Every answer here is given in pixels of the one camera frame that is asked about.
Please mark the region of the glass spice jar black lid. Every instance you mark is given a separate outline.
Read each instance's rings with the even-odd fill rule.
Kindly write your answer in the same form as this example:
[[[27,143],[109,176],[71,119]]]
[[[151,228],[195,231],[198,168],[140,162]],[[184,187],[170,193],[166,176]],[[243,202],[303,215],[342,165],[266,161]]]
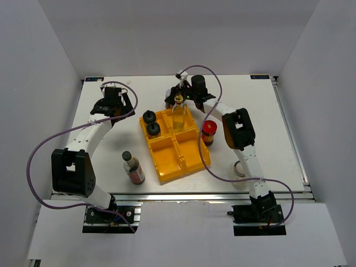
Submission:
[[[157,138],[161,135],[161,128],[157,122],[150,122],[146,126],[146,132],[149,139]]]

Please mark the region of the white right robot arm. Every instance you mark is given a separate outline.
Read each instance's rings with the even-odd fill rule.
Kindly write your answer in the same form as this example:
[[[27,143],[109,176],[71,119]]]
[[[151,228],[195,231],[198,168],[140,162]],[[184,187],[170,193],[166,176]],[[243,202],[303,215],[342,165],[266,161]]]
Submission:
[[[219,98],[208,93],[205,78],[194,75],[187,81],[187,73],[177,73],[179,83],[170,89],[165,102],[173,104],[174,97],[181,95],[183,100],[191,100],[196,108],[206,115],[212,115],[222,122],[225,141],[233,149],[244,171],[251,201],[251,214],[254,220],[263,222],[270,217],[276,207],[276,199],[264,180],[255,151],[255,131],[248,111],[245,108],[234,109]]]

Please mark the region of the glass oil bottle gold stopper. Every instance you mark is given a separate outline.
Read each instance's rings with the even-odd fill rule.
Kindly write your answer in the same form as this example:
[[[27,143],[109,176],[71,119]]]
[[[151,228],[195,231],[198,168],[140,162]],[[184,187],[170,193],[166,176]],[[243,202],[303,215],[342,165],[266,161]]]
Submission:
[[[180,131],[184,128],[185,124],[185,111],[184,98],[182,94],[178,93],[174,98],[175,104],[172,108],[172,128],[175,131]]]

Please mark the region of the white powder jar black lid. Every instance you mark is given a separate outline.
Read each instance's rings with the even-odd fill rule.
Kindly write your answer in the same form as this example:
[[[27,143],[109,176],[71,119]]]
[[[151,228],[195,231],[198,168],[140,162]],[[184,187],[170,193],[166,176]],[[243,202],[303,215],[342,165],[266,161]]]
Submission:
[[[156,121],[156,114],[151,110],[147,110],[142,115],[142,119],[143,119],[145,124],[149,124],[149,123],[155,122]]]

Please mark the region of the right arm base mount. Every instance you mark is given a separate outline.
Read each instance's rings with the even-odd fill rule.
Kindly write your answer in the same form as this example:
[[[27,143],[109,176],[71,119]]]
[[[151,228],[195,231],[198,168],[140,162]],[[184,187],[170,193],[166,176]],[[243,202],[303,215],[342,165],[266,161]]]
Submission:
[[[280,205],[260,216],[252,205],[234,205],[227,212],[233,220],[234,236],[284,236],[286,228]]]

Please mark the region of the dark soy sauce bottle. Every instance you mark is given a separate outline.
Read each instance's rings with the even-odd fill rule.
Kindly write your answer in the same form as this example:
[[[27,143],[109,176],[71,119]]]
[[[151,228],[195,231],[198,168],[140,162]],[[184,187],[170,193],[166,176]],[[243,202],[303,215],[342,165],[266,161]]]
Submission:
[[[131,155],[129,151],[122,153],[123,168],[129,179],[135,185],[142,184],[145,181],[145,174],[141,168],[139,160]]]

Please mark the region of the brown jar white lid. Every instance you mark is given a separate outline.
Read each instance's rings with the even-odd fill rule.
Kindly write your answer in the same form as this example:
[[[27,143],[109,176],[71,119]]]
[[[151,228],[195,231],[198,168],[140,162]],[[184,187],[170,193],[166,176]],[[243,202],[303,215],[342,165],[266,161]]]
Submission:
[[[171,94],[171,90],[170,89],[166,90],[166,92],[165,92],[165,108],[166,109],[169,109],[171,107],[171,104],[166,101],[166,99],[170,96],[170,94]]]

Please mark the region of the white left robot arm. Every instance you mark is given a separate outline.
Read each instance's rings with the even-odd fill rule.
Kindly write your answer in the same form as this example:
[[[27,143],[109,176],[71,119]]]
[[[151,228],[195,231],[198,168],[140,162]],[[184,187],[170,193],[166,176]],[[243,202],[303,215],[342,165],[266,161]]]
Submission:
[[[95,104],[80,130],[64,149],[51,155],[52,187],[55,192],[72,195],[99,208],[98,215],[106,222],[117,217],[113,196],[96,184],[91,157],[114,124],[135,114],[127,89],[102,85],[103,98]]]

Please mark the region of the red lid sauce jar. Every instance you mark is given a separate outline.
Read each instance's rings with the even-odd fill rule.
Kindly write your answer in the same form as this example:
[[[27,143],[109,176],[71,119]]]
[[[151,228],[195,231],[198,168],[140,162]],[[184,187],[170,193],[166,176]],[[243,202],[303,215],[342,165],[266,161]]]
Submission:
[[[217,124],[212,120],[206,120],[202,126],[201,138],[206,146],[212,145],[214,135],[217,131]]]

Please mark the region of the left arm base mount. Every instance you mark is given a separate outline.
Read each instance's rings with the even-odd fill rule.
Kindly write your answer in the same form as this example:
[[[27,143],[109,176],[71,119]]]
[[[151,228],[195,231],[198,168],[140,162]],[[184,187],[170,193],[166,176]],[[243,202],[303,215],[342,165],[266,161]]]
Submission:
[[[119,202],[116,213],[87,208],[83,220],[84,234],[133,234],[141,217],[141,202]]]

